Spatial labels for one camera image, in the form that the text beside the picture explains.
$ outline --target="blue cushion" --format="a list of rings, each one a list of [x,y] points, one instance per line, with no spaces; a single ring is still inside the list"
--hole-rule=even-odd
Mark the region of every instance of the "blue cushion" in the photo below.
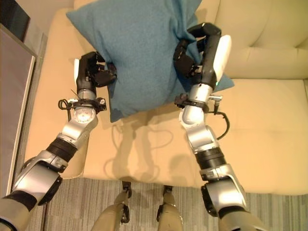
[[[194,12],[200,2],[99,0],[67,13],[89,43],[116,66],[117,80],[108,86],[111,122],[189,91],[189,80],[177,76],[172,57],[179,39],[185,38],[193,42],[187,54],[200,62],[195,38],[186,30],[197,24]]]

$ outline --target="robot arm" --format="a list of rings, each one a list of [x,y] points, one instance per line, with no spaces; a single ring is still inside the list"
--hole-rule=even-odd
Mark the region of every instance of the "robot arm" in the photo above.
[[[64,126],[57,138],[41,151],[20,173],[11,194],[0,199],[0,230],[23,231],[26,229],[34,208],[48,203],[57,192],[68,162],[87,140],[96,127],[96,114],[106,110],[105,100],[96,99],[96,87],[105,86],[116,78],[116,69],[103,70],[97,64],[103,58],[95,52],[80,59],[77,74],[78,100],[69,102],[74,109],[72,119]]]
[[[262,222],[247,211],[245,192],[231,165],[227,164],[214,132],[204,122],[208,100],[215,101],[214,113],[218,110],[221,98],[211,94],[223,74],[231,38],[221,37],[220,29],[210,23],[199,24],[188,31],[198,38],[205,36],[197,43],[199,52],[204,52],[203,60],[202,65],[196,65],[185,54],[188,41],[179,42],[174,65],[192,80],[193,86],[189,96],[180,95],[175,104],[182,108],[179,120],[187,132],[202,180],[206,181],[201,188],[206,210],[219,218],[220,231],[266,231]]]

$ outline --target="black cable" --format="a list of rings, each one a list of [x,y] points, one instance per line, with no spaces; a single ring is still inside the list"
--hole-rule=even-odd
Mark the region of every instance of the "black cable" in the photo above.
[[[224,132],[221,136],[219,136],[219,137],[217,138],[217,140],[220,140],[221,138],[223,138],[223,137],[228,133],[228,131],[229,131],[229,129],[230,129],[230,121],[229,121],[229,119],[228,119],[226,113],[224,113],[224,112],[216,112],[216,114],[217,114],[217,115],[222,115],[223,118],[224,118],[225,121],[226,121],[226,124],[227,124],[227,128],[226,128],[225,132]]]
[[[70,121],[71,120],[70,110],[72,109],[72,104],[69,103],[66,99],[63,99],[58,101],[58,107],[61,110],[67,110],[67,119],[68,121]]]

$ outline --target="white fingertip pad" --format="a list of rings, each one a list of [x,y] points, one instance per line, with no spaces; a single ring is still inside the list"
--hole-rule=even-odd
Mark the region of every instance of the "white fingertip pad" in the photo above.
[[[74,82],[77,85],[76,81],[78,78],[78,71],[79,71],[79,59],[74,60]]]
[[[217,82],[220,81],[222,74],[225,70],[230,50],[231,50],[231,36],[224,35],[220,38],[219,44],[217,46],[215,59],[213,63],[213,68],[216,74]]]

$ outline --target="gray carpet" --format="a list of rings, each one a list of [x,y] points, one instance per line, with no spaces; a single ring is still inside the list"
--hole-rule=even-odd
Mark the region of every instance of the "gray carpet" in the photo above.
[[[121,231],[156,231],[156,213],[162,203],[162,186],[133,183],[129,199],[130,222]],[[90,231],[100,213],[111,205],[121,190],[121,182],[91,179],[64,180],[48,206],[45,231]],[[201,192],[193,188],[173,190],[184,219],[185,231],[218,231],[217,219],[209,216]],[[271,231],[307,231],[308,195],[281,196],[248,194],[248,207]],[[39,231],[34,218],[29,231]]]

